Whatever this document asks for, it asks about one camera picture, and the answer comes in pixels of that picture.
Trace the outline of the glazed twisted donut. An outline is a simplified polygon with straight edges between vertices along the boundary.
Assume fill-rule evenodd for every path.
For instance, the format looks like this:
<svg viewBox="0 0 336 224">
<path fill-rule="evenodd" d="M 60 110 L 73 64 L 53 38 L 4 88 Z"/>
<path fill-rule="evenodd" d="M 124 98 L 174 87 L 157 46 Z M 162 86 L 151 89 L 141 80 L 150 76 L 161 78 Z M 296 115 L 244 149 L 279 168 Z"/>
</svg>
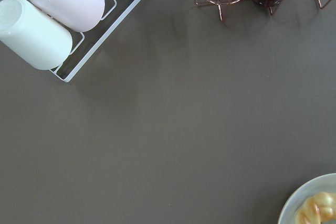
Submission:
<svg viewBox="0 0 336 224">
<path fill-rule="evenodd" d="M 323 223 L 329 220 L 335 220 L 335 193 L 324 191 L 308 197 L 294 217 L 294 223 Z"/>
</svg>

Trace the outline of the mint green cup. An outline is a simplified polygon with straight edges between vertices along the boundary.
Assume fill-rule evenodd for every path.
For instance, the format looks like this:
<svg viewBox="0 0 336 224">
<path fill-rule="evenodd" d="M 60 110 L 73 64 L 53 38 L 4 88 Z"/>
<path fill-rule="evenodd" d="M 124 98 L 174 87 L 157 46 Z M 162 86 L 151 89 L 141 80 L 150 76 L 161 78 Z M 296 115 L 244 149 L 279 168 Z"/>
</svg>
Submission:
<svg viewBox="0 0 336 224">
<path fill-rule="evenodd" d="M 1 42 L 39 70 L 59 66 L 72 50 L 70 32 L 27 0 L 1 1 Z"/>
</svg>

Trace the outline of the grey-white plate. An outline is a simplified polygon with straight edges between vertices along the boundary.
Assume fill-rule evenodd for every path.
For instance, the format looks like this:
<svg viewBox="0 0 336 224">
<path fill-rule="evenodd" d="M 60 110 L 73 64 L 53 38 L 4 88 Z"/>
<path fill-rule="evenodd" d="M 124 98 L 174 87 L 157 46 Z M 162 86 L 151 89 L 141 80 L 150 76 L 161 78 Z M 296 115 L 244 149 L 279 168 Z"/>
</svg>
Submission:
<svg viewBox="0 0 336 224">
<path fill-rule="evenodd" d="M 335 193 L 335 173 L 318 176 L 300 186 L 286 201 L 278 223 L 294 223 L 295 212 L 304 200 L 321 191 Z"/>
</svg>

